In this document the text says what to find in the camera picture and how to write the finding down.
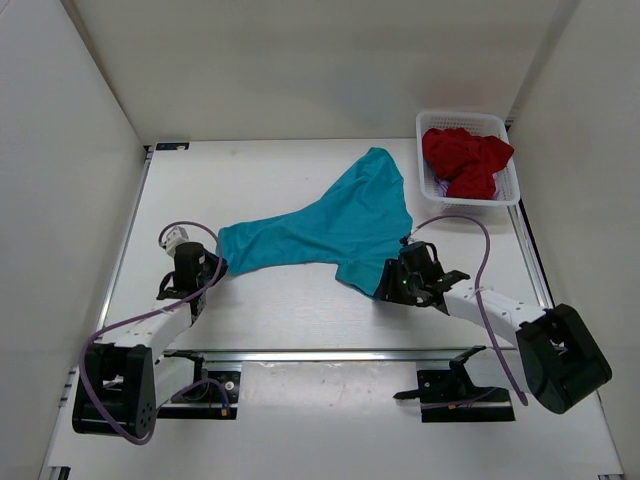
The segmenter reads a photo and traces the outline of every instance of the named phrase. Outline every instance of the teal cloth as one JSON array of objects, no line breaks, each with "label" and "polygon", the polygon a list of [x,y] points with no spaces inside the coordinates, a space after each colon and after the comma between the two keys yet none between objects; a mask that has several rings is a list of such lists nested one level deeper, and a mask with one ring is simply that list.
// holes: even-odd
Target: teal cloth
[{"label": "teal cloth", "polygon": [[393,158],[372,148],[315,203],[219,233],[233,274],[274,265],[336,263],[336,279],[373,296],[387,258],[411,230],[403,179]]}]

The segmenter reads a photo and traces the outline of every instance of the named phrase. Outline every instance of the white plastic basket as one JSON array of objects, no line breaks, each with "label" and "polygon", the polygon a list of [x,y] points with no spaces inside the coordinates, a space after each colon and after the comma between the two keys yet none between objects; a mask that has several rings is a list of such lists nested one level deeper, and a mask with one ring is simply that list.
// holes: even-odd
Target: white plastic basket
[{"label": "white plastic basket", "polygon": [[495,115],[483,113],[441,112],[425,110],[416,117],[416,137],[418,142],[418,171],[420,172],[420,190],[430,201],[442,209],[455,209],[464,212],[482,212],[487,207],[503,207],[515,205],[520,201],[520,187],[513,157],[504,170],[496,174],[496,186],[499,188],[494,200],[475,200],[470,198],[443,197],[438,189],[435,173],[422,155],[422,136],[430,128],[464,128],[471,135],[495,135],[503,142],[509,143],[504,122]]}]

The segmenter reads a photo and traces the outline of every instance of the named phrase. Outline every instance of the red cloth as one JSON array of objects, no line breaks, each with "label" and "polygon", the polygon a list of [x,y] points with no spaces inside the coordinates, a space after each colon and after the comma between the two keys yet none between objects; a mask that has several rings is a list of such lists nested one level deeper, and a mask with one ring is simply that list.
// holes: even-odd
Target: red cloth
[{"label": "red cloth", "polygon": [[490,200],[496,193],[493,174],[507,166],[513,147],[464,128],[432,128],[422,137],[422,154],[439,179],[451,182],[447,197]]}]

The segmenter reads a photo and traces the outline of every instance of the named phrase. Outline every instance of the purple cable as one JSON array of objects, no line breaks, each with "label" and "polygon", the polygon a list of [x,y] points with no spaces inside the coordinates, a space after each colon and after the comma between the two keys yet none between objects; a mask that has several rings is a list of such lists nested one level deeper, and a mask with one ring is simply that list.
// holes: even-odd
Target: purple cable
[{"label": "purple cable", "polygon": [[415,233],[418,230],[420,230],[422,227],[429,225],[430,223],[433,223],[437,220],[442,220],[444,218],[461,218],[463,220],[468,220],[478,225],[482,229],[482,233],[484,233],[484,240],[485,240],[484,256],[482,257],[482,262],[480,263],[480,267],[478,268],[478,273],[476,273],[476,278],[473,284],[473,288],[476,291],[475,293],[476,293],[476,300],[478,301],[478,309],[480,310],[480,316],[482,317],[484,328],[487,329],[487,333],[489,334],[489,339],[491,340],[491,345],[493,347],[493,350],[496,352],[496,355],[498,356],[498,361],[500,362],[500,365],[502,365],[502,369],[504,370],[505,375],[509,379],[509,383],[511,384],[511,387],[513,388],[514,392],[516,392],[516,395],[518,395],[520,402],[524,406],[527,406],[529,405],[529,400],[527,399],[527,396],[524,394],[524,392],[518,386],[518,383],[516,382],[516,379],[513,376],[513,373],[509,369],[509,365],[507,364],[507,359],[504,358],[502,349],[498,345],[496,334],[493,332],[493,327],[489,322],[489,317],[487,316],[487,311],[485,310],[484,302],[482,301],[482,295],[480,294],[480,278],[482,277],[482,273],[484,272],[484,269],[487,266],[487,262],[489,261],[489,253],[491,252],[491,239],[489,236],[489,231],[487,230],[487,227],[485,227],[482,222],[480,222],[479,220],[476,220],[473,217],[467,217],[466,215],[440,215],[437,217],[430,218],[429,220],[425,220],[420,225],[418,225],[413,232]]},{"label": "purple cable", "polygon": [[[210,228],[208,228],[205,225],[202,225],[200,223],[197,223],[197,222],[191,222],[191,221],[188,221],[188,220],[182,220],[182,221],[170,223],[169,225],[167,225],[166,227],[164,227],[162,229],[162,231],[160,232],[160,235],[158,237],[158,241],[159,242],[162,241],[162,237],[167,232],[167,230],[169,230],[172,227],[178,226],[178,225],[190,225],[192,227],[198,227],[198,228],[204,230],[205,232],[207,232],[209,235],[211,235],[213,237],[213,239],[215,240],[215,242],[216,242],[216,247],[218,249],[218,257],[220,258],[220,260],[222,260],[222,245],[220,245],[220,240],[218,240],[218,236],[215,233],[213,233],[213,231]],[[98,395],[96,394],[95,390],[91,386],[91,382],[89,381],[89,375],[87,374],[87,367],[86,367],[85,361],[84,361],[84,358],[85,358],[85,356],[87,354],[87,350],[88,350],[89,346],[98,337],[104,335],[107,332],[115,330],[116,328],[124,327],[125,325],[129,325],[129,324],[135,323],[135,322],[140,322],[142,320],[148,320],[149,318],[155,317],[156,315],[160,315],[161,313],[166,313],[166,312],[170,312],[172,310],[175,310],[179,306],[190,302],[191,300],[193,300],[194,298],[198,297],[199,295],[202,295],[209,287],[211,287],[218,280],[218,277],[220,276],[220,271],[221,270],[222,270],[222,261],[219,261],[218,265],[216,266],[216,270],[213,273],[213,277],[211,277],[211,280],[209,280],[207,282],[207,284],[204,287],[202,287],[200,290],[198,290],[197,292],[194,292],[191,295],[189,295],[188,297],[185,297],[182,300],[178,300],[177,302],[174,302],[171,305],[169,305],[167,307],[164,307],[162,309],[152,310],[150,312],[143,313],[142,315],[137,315],[137,316],[135,316],[133,318],[129,318],[128,320],[122,320],[121,322],[117,322],[117,323],[114,323],[113,325],[109,325],[107,327],[104,327],[104,328],[98,330],[97,332],[91,334],[89,336],[89,338],[87,338],[85,340],[85,342],[82,344],[82,347],[80,348],[80,360],[78,362],[78,369],[80,371],[80,380],[82,381],[82,384],[84,385],[84,388],[87,391],[87,395],[89,396],[89,399],[91,399],[91,403],[93,403],[93,405],[96,407],[96,410],[98,410],[100,415],[102,415],[102,418],[104,418],[107,421],[107,423],[111,426],[111,428],[113,428],[116,431],[116,433],[118,433],[121,437],[123,437],[125,440],[129,441],[130,443],[133,443],[134,445],[145,445],[145,444],[147,444],[149,442],[149,440],[151,440],[151,437],[153,436],[153,432],[154,432],[155,426],[156,426],[155,423],[156,423],[156,417],[157,417],[158,409],[160,407],[158,407],[158,409],[156,409],[155,415],[154,415],[154,418],[153,418],[153,423],[151,424],[151,429],[149,430],[149,433],[144,438],[134,437],[129,432],[127,432],[124,428],[122,428],[122,426],[120,426],[120,424],[117,422],[117,420],[115,418],[113,418],[111,416],[111,414],[107,411],[105,406],[102,404],[102,402],[98,398]],[[218,381],[216,381],[214,379],[199,380],[198,382],[195,382],[192,385],[189,385],[188,387],[183,388],[176,395],[178,395],[178,394],[181,395],[183,393],[186,393],[189,390],[191,390],[192,388],[195,388],[195,387],[197,387],[199,385],[202,385],[204,383],[213,383],[214,385],[216,385],[218,387],[218,389],[220,390],[220,393],[222,394],[223,406],[226,406],[226,408],[230,407],[229,398],[227,397],[227,392],[222,387],[222,385],[220,385],[220,382],[218,382]]]},{"label": "purple cable", "polygon": [[469,400],[456,400],[454,402],[446,402],[446,403],[433,403],[431,405],[421,405],[421,410],[434,410],[436,408],[447,408],[447,407],[461,407],[463,405],[471,405],[472,403],[476,403],[479,400],[482,400],[484,397],[491,395],[493,392],[498,390],[497,388],[492,388],[491,390],[487,390],[482,395],[478,395],[477,397],[471,398]]}]

